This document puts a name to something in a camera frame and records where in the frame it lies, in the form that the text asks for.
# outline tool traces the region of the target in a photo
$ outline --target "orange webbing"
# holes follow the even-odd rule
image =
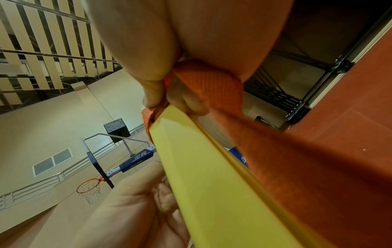
[[[338,247],[390,244],[392,175],[245,118],[242,84],[223,71],[195,60],[173,71],[208,106],[260,183],[298,220]],[[143,112],[147,132],[166,104]]]

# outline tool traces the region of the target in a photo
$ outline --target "basketball hoop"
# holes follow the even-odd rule
[[[99,186],[102,181],[104,181],[102,177],[89,179],[76,188],[76,193],[83,196],[89,204],[94,204],[102,196]]]

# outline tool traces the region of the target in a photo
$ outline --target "gymnasium ceiling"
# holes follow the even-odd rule
[[[80,0],[0,0],[0,114],[118,69]]]

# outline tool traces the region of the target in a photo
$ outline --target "railing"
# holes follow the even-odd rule
[[[142,132],[145,129],[144,124],[137,126],[136,128],[129,131],[131,134],[130,138],[135,136],[136,134]],[[115,143],[110,143],[105,145],[104,147],[100,148],[99,150],[93,152],[95,158],[99,160],[103,156],[105,156],[108,152],[116,149],[121,145],[123,141],[118,142],[118,145]],[[0,210],[5,208],[9,208],[15,204],[18,204],[22,201],[30,199],[34,196],[42,194],[57,185],[59,185],[62,181],[68,179],[69,177],[75,175],[76,173],[82,171],[86,167],[90,166],[90,160],[85,157],[84,159],[80,160],[79,162],[75,163],[74,165],[68,167],[67,169],[63,170],[60,173],[57,173],[51,177],[43,179],[39,182],[33,183],[21,189],[15,190],[11,193],[5,194],[0,196]]]

